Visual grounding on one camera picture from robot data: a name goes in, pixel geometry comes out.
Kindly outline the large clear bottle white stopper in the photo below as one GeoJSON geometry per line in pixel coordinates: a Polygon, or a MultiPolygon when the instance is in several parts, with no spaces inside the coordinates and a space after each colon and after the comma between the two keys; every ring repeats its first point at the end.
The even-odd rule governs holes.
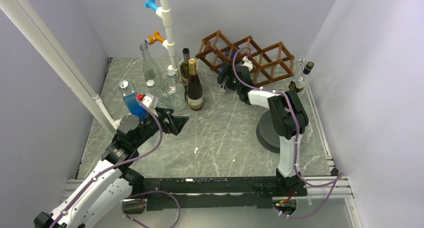
{"type": "Polygon", "coordinates": [[[171,109],[182,110],[186,106],[185,87],[177,78],[175,70],[169,70],[165,78],[165,92],[171,109]]]}

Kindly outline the brown bottle gold foil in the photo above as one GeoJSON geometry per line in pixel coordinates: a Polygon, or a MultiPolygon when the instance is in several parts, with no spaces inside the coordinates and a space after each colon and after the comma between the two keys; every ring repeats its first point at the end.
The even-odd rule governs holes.
{"type": "Polygon", "coordinates": [[[196,60],[191,58],[188,60],[188,84],[187,84],[187,101],[192,110],[200,110],[203,107],[203,89],[197,74],[196,60]]]}

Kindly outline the green bottle grey cap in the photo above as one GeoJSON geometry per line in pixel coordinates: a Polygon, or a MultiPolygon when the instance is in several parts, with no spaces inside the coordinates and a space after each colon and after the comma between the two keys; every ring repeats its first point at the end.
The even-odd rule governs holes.
{"type": "Polygon", "coordinates": [[[190,59],[190,51],[188,48],[183,48],[182,50],[182,63],[180,65],[180,76],[181,81],[185,87],[188,85],[188,77],[189,77],[189,59],[190,59]]]}

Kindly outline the clear bottle chrome cap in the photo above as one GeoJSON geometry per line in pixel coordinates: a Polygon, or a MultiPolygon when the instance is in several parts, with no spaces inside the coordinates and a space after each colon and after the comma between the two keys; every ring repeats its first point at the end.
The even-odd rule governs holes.
{"type": "Polygon", "coordinates": [[[138,94],[133,82],[122,80],[118,84],[121,91],[123,101],[132,115],[144,121],[147,116],[147,111],[137,102],[136,96],[138,94]]]}

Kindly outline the clear bottle dark label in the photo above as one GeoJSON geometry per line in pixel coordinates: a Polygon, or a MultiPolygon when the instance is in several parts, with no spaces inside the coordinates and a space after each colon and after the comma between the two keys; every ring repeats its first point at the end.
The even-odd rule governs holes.
{"type": "Polygon", "coordinates": [[[158,86],[160,89],[163,89],[165,87],[165,81],[164,81],[163,75],[161,73],[159,66],[151,57],[148,51],[147,44],[142,43],[140,44],[139,48],[143,58],[142,71],[143,71],[145,80],[146,81],[153,80],[156,86],[158,86]]]}

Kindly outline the clear square bottle black cap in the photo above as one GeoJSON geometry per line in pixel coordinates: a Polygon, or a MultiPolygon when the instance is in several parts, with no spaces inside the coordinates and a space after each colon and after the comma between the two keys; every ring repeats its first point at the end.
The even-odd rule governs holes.
{"type": "Polygon", "coordinates": [[[312,82],[310,73],[314,65],[315,64],[313,62],[307,62],[307,64],[304,65],[302,72],[295,74],[291,79],[288,85],[289,90],[296,91],[298,94],[304,93],[312,82]]]}

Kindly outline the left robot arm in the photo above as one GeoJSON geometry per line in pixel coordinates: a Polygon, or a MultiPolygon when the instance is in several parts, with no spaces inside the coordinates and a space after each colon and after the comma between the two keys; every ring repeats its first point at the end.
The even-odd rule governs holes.
{"type": "Polygon", "coordinates": [[[93,227],[114,206],[127,197],[139,197],[144,177],[130,168],[141,158],[138,148],[155,134],[177,136],[189,121],[187,116],[173,116],[172,109],[150,110],[145,120],[125,116],[90,175],[58,207],[41,212],[35,227],[93,227]]]}

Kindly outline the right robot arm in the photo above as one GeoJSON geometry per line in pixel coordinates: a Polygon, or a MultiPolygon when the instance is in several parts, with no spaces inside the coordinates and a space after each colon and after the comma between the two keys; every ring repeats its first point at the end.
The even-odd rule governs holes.
{"type": "Polygon", "coordinates": [[[257,126],[260,142],[265,134],[278,137],[279,153],[275,188],[281,195],[288,195],[295,185],[304,185],[299,169],[300,142],[309,118],[296,91],[279,92],[255,87],[246,65],[228,65],[217,78],[222,88],[235,90],[239,99],[248,104],[267,108],[267,118],[261,118],[257,126]]]}

